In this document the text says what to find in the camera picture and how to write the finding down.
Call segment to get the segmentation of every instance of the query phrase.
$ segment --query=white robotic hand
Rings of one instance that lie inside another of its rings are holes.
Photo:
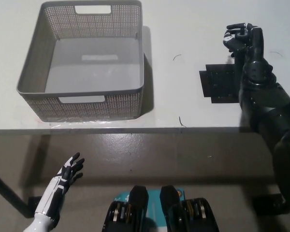
[[[76,174],[83,168],[85,161],[80,159],[75,162],[79,156],[80,153],[72,156],[49,182],[35,210],[34,221],[24,232],[49,232],[57,226],[65,194],[70,186],[83,176],[83,173]]]

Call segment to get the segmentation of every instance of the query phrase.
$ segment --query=basket handle hole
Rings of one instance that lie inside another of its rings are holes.
[[[99,6],[75,6],[75,12],[77,14],[92,15],[92,14],[110,14],[112,12],[111,6],[99,5]]]

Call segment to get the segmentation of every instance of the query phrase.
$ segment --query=teal box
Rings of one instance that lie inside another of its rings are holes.
[[[180,200],[185,199],[185,193],[182,188],[177,188],[177,192]],[[129,199],[130,192],[122,192],[119,194],[115,201],[127,202]],[[160,203],[160,189],[148,190],[148,206],[146,213],[145,231],[157,231],[164,232],[166,230],[166,222],[162,212]]]

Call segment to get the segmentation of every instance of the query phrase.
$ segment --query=black mechanical component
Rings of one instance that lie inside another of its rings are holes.
[[[148,192],[134,186],[128,202],[114,201],[107,212],[102,232],[141,232],[147,212]]]
[[[290,213],[290,207],[281,194],[254,197],[252,204],[258,216],[276,216]]]
[[[173,186],[164,186],[161,188],[160,201],[168,232],[219,232],[206,199],[180,201]]]
[[[290,97],[263,57],[261,28],[249,23],[227,26],[223,43],[234,57],[243,116],[269,147],[277,184],[290,206]]]

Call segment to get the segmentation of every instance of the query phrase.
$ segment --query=white table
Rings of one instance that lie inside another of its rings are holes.
[[[290,0],[143,0],[153,110],[127,121],[42,122],[17,93],[16,83],[43,2],[0,0],[0,133],[236,131],[239,105],[204,98],[199,71],[228,61],[225,27],[240,22],[262,27],[265,58],[290,95]]]

